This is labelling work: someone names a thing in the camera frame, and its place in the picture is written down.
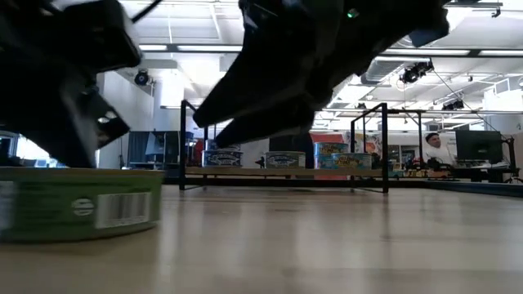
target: table surface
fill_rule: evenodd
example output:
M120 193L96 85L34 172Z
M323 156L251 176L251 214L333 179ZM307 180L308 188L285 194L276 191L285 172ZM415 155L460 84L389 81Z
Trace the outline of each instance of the table surface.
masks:
M523 202L424 189L163 188L154 230L0 246L8 294L519 294Z

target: computer monitor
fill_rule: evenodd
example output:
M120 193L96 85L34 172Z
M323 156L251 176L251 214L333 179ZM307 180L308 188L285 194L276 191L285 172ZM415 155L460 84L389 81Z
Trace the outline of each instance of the computer monitor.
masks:
M499 131L456 131L458 160L503 161L503 142Z
M152 131L149 133L145 155L163 155L165 143L164 134L165 132L160 131Z

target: robotic arm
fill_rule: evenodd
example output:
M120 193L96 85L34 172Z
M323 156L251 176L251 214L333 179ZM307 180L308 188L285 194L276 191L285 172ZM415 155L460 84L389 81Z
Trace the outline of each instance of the robotic arm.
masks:
M194 120L233 118L220 146L309 131L332 89L399 39L420 47L447 35L449 1L241 0L243 50Z
M398 39L417 34L422 46L445 36L448 1L239 0L243 50L194 120L233 118L220 146L309 131L333 87ZM129 131L96 75L140 64L133 23L160 2L131 19L117 0L63 11L52 0L0 0L0 126L69 167L94 167L96 149Z

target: barcode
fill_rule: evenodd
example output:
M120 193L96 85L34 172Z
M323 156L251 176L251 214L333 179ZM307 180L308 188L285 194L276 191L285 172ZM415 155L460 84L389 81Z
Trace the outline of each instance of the barcode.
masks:
M98 195L96 228L135 225L150 219L150 193Z

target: security camera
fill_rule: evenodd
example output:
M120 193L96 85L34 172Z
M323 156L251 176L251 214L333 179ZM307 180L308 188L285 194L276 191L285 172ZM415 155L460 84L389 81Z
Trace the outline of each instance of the security camera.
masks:
M441 110L458 110L458 109L464 109L465 103L463 100L458 99L454 102L448 103L447 105L443 105L443 108Z
M496 12L492 13L492 18L497 18L500 15L501 15L501 8L497 7Z
M400 81L403 84L415 83L432 70L434 70L432 60L415 63L414 66L405 68L405 71L400 75Z
M149 75L147 69L139 69L136 77L134 77L134 83L138 86L147 86L149 81Z

